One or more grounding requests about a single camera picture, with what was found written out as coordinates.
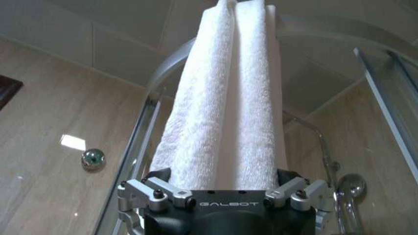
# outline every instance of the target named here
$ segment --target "screw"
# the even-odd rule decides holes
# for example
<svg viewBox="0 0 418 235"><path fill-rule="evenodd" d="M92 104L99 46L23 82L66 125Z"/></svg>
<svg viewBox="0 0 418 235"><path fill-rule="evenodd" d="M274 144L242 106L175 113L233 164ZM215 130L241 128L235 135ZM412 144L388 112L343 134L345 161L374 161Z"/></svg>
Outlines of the screw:
<svg viewBox="0 0 418 235"><path fill-rule="evenodd" d="M190 197L186 201L186 209L191 210L194 209L194 207L197 206L197 199L194 199L193 197Z"/></svg>
<svg viewBox="0 0 418 235"><path fill-rule="evenodd" d="M154 197L156 199L162 199L165 197L165 193L163 193L163 191L161 189L154 190Z"/></svg>
<svg viewBox="0 0 418 235"><path fill-rule="evenodd" d="M298 196L299 198L302 198L302 199L306 199L307 196L306 196L305 190L298 190L298 191L297 191L297 196Z"/></svg>
<svg viewBox="0 0 418 235"><path fill-rule="evenodd" d="M263 199L263 205L266 208L273 208L274 207L274 201L269 198Z"/></svg>

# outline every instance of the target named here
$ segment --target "silver bracket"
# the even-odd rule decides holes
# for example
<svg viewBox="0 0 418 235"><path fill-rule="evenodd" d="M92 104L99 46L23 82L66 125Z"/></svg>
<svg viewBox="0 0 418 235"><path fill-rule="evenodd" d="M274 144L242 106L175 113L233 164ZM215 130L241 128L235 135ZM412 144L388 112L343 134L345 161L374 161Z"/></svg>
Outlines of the silver bracket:
<svg viewBox="0 0 418 235"><path fill-rule="evenodd" d="M306 187L306 180L295 177L291 181L283 184L277 189L266 191L265 205L274 208L281 208L286 205L286 200L291 194Z"/></svg>
<svg viewBox="0 0 418 235"><path fill-rule="evenodd" d="M156 177L151 177L146 181L146 185L152 189L159 189L169 195L170 201L178 208L190 209L197 205L197 200L193 198L193 193L190 190L177 188L166 181Z"/></svg>
<svg viewBox="0 0 418 235"><path fill-rule="evenodd" d="M325 180L315 180L305 190L291 195L291 207L298 211L307 211L311 207L325 212L334 210L334 189L329 188Z"/></svg>
<svg viewBox="0 0 418 235"><path fill-rule="evenodd" d="M118 186L118 205L119 211L126 212L134 208L150 207L151 211L166 210L169 196L163 194L161 198L154 196L154 189L138 180L128 180Z"/></svg>

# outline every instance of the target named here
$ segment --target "beige tile wall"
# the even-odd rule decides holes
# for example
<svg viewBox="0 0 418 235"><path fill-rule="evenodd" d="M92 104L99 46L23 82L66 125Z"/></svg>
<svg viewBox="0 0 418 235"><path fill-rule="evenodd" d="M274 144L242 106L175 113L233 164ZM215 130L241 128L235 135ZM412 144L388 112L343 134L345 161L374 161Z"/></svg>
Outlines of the beige tile wall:
<svg viewBox="0 0 418 235"><path fill-rule="evenodd" d="M418 234L418 186L367 83L361 82L307 119L323 131L337 174L358 173L367 183L359 214L367 234ZM301 126L286 132L289 167L325 178L318 138Z"/></svg>
<svg viewBox="0 0 418 235"><path fill-rule="evenodd" d="M91 234L144 89L4 39L0 74L24 82L0 110L0 234ZM63 134L103 150L100 172L83 170Z"/></svg>

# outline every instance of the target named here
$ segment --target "folded towel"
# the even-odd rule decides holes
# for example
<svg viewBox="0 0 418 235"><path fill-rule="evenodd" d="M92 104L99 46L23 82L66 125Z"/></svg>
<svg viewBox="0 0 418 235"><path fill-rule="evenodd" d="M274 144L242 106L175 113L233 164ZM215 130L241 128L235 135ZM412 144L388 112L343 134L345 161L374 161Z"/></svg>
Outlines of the folded towel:
<svg viewBox="0 0 418 235"><path fill-rule="evenodd" d="M274 15L263 0L219 0L203 13L151 163L151 170L171 168L179 188L277 186L285 143Z"/></svg>

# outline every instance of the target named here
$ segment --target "white ceiling panel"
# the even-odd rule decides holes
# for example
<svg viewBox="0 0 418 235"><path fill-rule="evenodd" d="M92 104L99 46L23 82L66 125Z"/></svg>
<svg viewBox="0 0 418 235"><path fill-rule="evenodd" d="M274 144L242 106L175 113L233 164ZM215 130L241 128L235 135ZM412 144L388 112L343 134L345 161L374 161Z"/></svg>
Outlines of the white ceiling panel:
<svg viewBox="0 0 418 235"><path fill-rule="evenodd" d="M94 67L146 86L163 56L100 28L95 28L94 35Z"/></svg>
<svg viewBox="0 0 418 235"><path fill-rule="evenodd" d="M3 0L0 34L91 66L91 22L42 0Z"/></svg>
<svg viewBox="0 0 418 235"><path fill-rule="evenodd" d="M158 48L170 0L48 0L76 14Z"/></svg>

